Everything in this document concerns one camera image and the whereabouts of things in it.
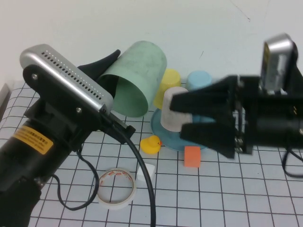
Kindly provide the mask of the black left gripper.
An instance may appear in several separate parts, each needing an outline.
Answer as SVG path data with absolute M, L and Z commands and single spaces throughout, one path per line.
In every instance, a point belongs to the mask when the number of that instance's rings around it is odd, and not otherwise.
M 97 81 L 112 97 L 116 95 L 118 76 L 102 74 L 116 62 L 121 51 L 116 50 L 107 57 L 93 63 L 80 65 L 78 69 Z M 125 144 L 135 133 L 135 128 L 128 126 L 106 110 L 91 112 L 86 109 L 76 112 L 75 105 L 54 106 L 42 99 L 38 99 L 26 112 L 25 116 L 32 123 L 38 124 L 54 134 L 56 138 L 66 143 L 72 149 L 77 149 L 80 144 L 93 131 L 102 131 L 121 144 Z

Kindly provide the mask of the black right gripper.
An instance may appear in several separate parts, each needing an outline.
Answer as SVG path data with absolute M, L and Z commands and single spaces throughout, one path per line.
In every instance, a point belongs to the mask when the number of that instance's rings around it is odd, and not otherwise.
M 258 104 L 264 92 L 256 76 L 227 76 L 209 86 L 173 95 L 170 110 L 196 116 L 182 125 L 183 140 L 208 147 L 226 158 L 251 154 L 262 144 Z M 238 113 L 235 128 L 233 111 Z

